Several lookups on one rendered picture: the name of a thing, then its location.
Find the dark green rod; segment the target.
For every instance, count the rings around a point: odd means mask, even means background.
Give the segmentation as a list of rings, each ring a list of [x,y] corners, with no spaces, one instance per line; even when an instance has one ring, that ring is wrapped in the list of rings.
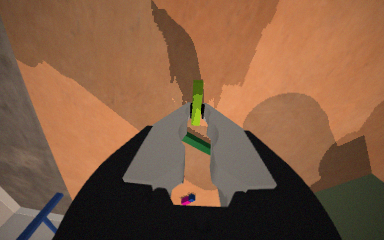
[[[196,149],[210,155],[211,144],[205,142],[204,140],[196,137],[195,135],[187,132],[187,135],[182,139],[183,142],[195,147]]]

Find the lime green rod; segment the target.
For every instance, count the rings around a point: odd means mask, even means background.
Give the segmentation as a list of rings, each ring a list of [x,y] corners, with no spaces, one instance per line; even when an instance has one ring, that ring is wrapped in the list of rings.
[[[200,126],[203,85],[203,80],[193,80],[191,125],[194,126]]]

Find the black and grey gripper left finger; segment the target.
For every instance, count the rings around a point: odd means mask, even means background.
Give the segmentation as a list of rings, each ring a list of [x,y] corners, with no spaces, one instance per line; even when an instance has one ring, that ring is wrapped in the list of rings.
[[[188,119],[187,119],[188,117]],[[185,170],[188,102],[146,126],[111,154],[82,186],[52,240],[81,240],[109,217],[125,209],[151,204],[156,188],[172,190]]]

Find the small blue cube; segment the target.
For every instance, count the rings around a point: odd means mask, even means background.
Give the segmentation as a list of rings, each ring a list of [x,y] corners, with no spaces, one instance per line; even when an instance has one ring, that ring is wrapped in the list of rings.
[[[195,201],[195,195],[193,195],[193,194],[189,195],[188,201],[194,202]]]

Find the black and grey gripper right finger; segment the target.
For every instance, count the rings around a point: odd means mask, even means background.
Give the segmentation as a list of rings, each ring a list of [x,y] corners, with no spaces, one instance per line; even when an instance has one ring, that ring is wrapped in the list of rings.
[[[274,151],[207,103],[201,104],[201,117],[208,125],[210,175],[221,207],[243,191],[251,208],[286,219],[314,240],[342,240],[312,190]]]

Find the magenta block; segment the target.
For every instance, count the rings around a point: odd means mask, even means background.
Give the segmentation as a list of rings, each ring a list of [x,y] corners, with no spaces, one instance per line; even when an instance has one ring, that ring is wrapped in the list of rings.
[[[188,199],[189,199],[189,196],[186,196],[186,197],[182,198],[181,199],[181,204],[182,205],[187,205],[187,204],[191,203],[191,201],[188,201]]]

